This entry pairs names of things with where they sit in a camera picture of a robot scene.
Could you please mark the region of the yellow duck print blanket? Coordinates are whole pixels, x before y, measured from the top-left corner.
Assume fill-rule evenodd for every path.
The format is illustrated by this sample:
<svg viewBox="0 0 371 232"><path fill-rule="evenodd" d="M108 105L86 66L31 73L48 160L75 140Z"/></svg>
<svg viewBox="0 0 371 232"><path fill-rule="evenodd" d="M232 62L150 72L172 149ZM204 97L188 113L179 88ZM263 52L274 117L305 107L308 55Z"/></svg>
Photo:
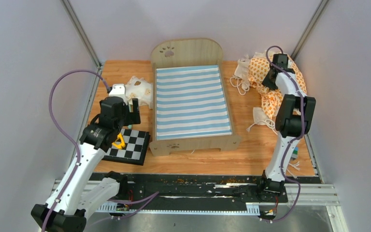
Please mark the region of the yellow duck print blanket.
<svg viewBox="0 0 371 232"><path fill-rule="evenodd" d="M300 133L306 134L311 124L307 106L314 109L315 100L307 97L304 78L289 55L273 53L271 56L253 56L238 61L233 78L241 95L251 87L261 96L261 106L253 108L254 125L265 125L277 133L274 119L277 116L291 116L299 119ZM288 113L279 110L293 109Z"/></svg>

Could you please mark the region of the wooden pet bed frame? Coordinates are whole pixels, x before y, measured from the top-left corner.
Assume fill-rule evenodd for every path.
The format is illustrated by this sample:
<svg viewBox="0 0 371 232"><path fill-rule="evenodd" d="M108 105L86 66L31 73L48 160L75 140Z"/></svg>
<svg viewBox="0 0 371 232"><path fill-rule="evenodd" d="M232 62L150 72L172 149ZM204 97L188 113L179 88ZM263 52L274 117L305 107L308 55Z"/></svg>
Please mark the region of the wooden pet bed frame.
<svg viewBox="0 0 371 232"><path fill-rule="evenodd" d="M154 156L236 150L236 133L222 72L223 49L209 38L168 40L150 57L153 75Z"/></svg>

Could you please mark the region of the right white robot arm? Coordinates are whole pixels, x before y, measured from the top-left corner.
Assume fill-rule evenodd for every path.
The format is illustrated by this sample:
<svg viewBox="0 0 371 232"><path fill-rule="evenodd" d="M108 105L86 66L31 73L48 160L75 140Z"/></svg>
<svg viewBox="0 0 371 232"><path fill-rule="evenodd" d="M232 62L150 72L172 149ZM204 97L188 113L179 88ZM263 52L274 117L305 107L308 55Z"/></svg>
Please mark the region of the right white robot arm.
<svg viewBox="0 0 371 232"><path fill-rule="evenodd" d="M294 148L311 127L316 100L300 88L295 71L288 67L288 55L273 55L270 70L262 84L279 90L283 100L275 119L277 144L271 161L263 171L257 197L268 202L284 189L286 170Z"/></svg>

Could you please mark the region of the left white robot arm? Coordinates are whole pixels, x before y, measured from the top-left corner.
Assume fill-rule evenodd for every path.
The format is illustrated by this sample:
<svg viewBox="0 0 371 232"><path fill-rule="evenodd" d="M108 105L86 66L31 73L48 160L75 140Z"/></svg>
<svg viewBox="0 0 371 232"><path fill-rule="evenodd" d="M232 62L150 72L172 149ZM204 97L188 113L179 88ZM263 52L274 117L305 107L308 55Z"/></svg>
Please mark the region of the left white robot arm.
<svg viewBox="0 0 371 232"><path fill-rule="evenodd" d="M82 232L88 219L106 201L128 195L125 175L109 172L90 192L83 194L94 168L112 148L123 141L121 130L140 124L138 100L131 112L124 84L115 84L107 98L100 101L100 113L84 129L77 153L67 172L45 204L36 204L31 215L43 232Z"/></svg>

